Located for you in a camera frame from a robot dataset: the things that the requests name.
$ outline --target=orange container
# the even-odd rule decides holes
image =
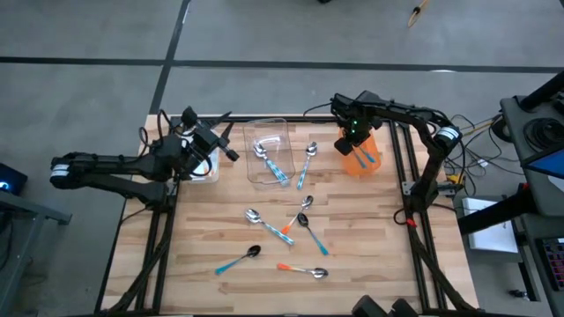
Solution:
[[[343,156],[343,168],[349,175],[358,176],[371,174],[382,164],[380,160],[380,152],[378,152],[378,146],[376,146],[376,141],[372,132],[373,131],[371,130],[370,137],[360,145],[360,148],[370,154],[375,162],[370,162],[367,156],[360,149],[353,147],[354,152],[358,154],[359,158],[362,159],[367,168],[362,168],[354,153],[351,152],[349,155]],[[343,137],[342,129],[339,130],[338,137]]]

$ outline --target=table leg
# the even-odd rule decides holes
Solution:
[[[495,205],[459,218],[458,227],[460,234],[465,235],[504,223],[529,212],[537,212],[537,207],[532,198],[531,190],[526,188]]]

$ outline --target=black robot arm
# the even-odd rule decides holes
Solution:
[[[348,155],[353,147],[360,146],[370,137],[372,128],[379,129],[382,126],[381,119],[412,125],[427,148],[429,160],[421,178],[411,188],[409,202],[412,210],[425,210],[438,196],[436,179],[445,158],[460,142],[462,134],[445,114],[437,110],[382,100],[371,92],[363,92],[361,96],[367,94],[375,101],[353,100],[341,94],[335,94],[331,100],[331,113],[337,117],[337,124],[343,129],[343,137],[335,142],[335,148],[343,155]],[[428,128],[430,123],[439,127],[434,136]]]
[[[212,131],[230,113],[222,115],[214,122],[201,122],[192,108],[188,107],[182,113],[182,126],[174,129],[169,127],[170,133],[166,136],[162,136],[160,115],[157,119],[160,138],[147,145],[147,154],[125,157],[68,153],[51,161],[51,183],[60,189],[91,187],[114,192],[126,198],[136,197],[148,210],[155,210],[169,207],[168,187],[165,182],[174,174],[180,180],[191,179],[202,162],[206,161],[208,165],[211,163],[208,157],[218,147],[232,161],[239,158],[239,155],[228,147],[228,136],[233,124],[231,123],[221,136]],[[182,128],[183,132],[178,133],[178,128]],[[150,182],[139,183],[113,176],[114,174],[141,175]]]

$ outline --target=computer screen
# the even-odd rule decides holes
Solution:
[[[564,179],[564,149],[531,160],[525,168]]]

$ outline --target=orange-handled spoon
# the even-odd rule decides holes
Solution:
[[[282,264],[279,263],[277,265],[278,269],[282,269],[282,270],[293,270],[293,271],[298,271],[298,272],[304,272],[304,273],[309,273],[311,275],[314,276],[315,279],[318,278],[324,278],[326,276],[329,275],[329,272],[327,271],[327,269],[322,269],[322,268],[315,268],[315,269],[300,269],[300,268],[295,268],[286,264]]]
[[[282,228],[282,230],[280,230],[280,232],[282,232],[283,234],[288,234],[290,232],[290,228],[292,227],[293,223],[298,218],[298,215],[300,214],[300,212],[303,212],[304,210],[308,209],[309,206],[311,206],[312,203],[314,203],[314,197],[313,196],[309,195],[306,198],[304,198],[303,201],[301,202],[301,210],[292,218],[292,220],[290,221],[290,223],[287,226],[285,226],[284,228]]]

